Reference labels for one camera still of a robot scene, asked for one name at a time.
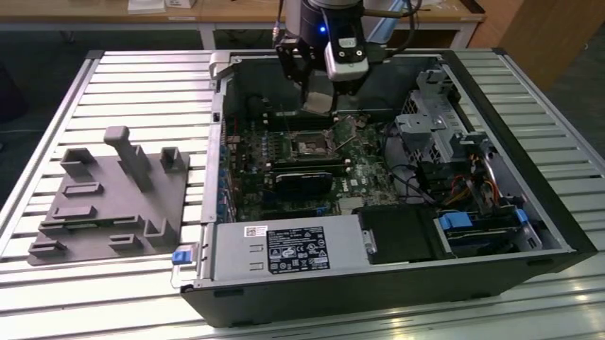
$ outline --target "power supply label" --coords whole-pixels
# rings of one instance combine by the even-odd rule
[[[268,230],[272,274],[330,269],[324,227]]]

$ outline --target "table leg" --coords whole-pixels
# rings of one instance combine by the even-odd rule
[[[217,50],[216,42],[216,24],[201,23],[200,24],[200,36],[202,38],[202,45],[205,50]]]
[[[59,34],[61,34],[61,37],[62,37],[65,43],[74,44],[77,42],[73,30],[61,30]]]
[[[477,24],[477,22],[461,24],[461,29],[456,33],[455,40],[452,41],[452,49],[463,49],[468,47]]]

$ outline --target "blue release tab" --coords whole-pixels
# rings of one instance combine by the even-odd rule
[[[182,264],[190,264],[192,263],[192,254],[193,252],[190,250],[178,250],[173,253],[173,264],[176,266],[182,265]]]
[[[443,229],[473,227],[469,214],[465,212],[449,212],[439,219]]]
[[[528,218],[528,215],[527,215],[527,211],[524,209],[517,209],[516,210],[516,214],[517,214],[517,217],[520,219],[520,222],[521,224],[527,224],[528,221],[529,221],[529,218]]]

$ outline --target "dark floor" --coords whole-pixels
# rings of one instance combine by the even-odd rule
[[[220,33],[221,48],[270,47],[270,33]],[[196,50],[194,31],[82,32],[66,44],[59,33],[0,33],[0,62],[22,89],[29,114],[0,124],[0,205],[29,162],[31,153],[70,88],[90,50]],[[598,151],[605,155],[605,28],[548,93]]]

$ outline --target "metal slotted tabletop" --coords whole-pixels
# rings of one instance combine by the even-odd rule
[[[71,147],[113,154],[110,125],[145,151],[192,154],[182,242],[200,240],[210,51],[106,52],[86,60],[0,214],[0,339],[547,339],[605,336],[605,253],[500,297],[242,329],[214,329],[182,300],[170,255],[33,267],[26,258]],[[595,245],[605,249],[604,161],[508,56],[459,56]],[[479,127],[475,109],[463,105]],[[180,278],[193,278],[186,268]]]

